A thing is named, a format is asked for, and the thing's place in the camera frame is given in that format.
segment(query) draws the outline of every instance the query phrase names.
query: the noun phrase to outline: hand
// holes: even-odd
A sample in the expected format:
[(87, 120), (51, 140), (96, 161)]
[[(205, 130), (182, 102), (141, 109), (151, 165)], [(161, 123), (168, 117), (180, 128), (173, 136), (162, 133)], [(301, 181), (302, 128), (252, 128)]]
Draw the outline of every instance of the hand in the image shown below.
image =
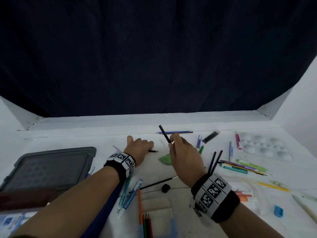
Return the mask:
[(147, 140), (141, 140), (140, 138), (133, 141), (132, 136), (127, 137), (127, 143), (128, 144), (123, 152), (131, 155), (135, 159), (136, 167), (143, 162), (145, 155), (154, 146), (153, 141), (148, 142)]
[(182, 182), (190, 188), (207, 172), (200, 153), (178, 133), (172, 134), (169, 143), (172, 165)]

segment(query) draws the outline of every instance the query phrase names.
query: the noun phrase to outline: gray tray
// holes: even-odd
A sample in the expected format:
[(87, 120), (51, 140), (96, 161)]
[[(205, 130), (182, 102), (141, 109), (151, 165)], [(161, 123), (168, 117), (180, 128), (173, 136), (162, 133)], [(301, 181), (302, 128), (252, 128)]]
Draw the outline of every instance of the gray tray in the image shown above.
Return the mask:
[(67, 148), (22, 155), (3, 180), (0, 191), (54, 187), (72, 188), (86, 178), (97, 149)]

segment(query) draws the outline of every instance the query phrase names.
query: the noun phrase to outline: dark curtain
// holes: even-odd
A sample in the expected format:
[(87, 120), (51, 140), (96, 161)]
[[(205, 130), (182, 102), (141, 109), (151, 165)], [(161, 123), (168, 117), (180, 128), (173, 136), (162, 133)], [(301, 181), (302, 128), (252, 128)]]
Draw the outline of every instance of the dark curtain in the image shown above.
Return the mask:
[(0, 95), (46, 117), (253, 110), (317, 53), (317, 0), (0, 2)]

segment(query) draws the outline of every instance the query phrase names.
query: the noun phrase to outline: white palette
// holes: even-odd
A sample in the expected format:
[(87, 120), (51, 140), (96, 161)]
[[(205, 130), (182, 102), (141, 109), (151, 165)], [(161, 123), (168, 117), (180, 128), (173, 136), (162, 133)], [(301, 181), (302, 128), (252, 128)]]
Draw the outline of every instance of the white palette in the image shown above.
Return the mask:
[(247, 133), (238, 134), (240, 137), (241, 148), (251, 155), (286, 162), (292, 160), (291, 154), (287, 150), (284, 142), (280, 139)]

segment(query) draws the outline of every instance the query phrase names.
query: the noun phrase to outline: blue eraser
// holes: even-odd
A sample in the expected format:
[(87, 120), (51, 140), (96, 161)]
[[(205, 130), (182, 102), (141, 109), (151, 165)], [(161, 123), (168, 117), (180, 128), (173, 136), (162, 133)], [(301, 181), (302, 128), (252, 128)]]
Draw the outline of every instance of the blue eraser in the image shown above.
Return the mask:
[(274, 206), (274, 214), (275, 216), (277, 216), (278, 218), (282, 218), (283, 217), (283, 209), (277, 205)]

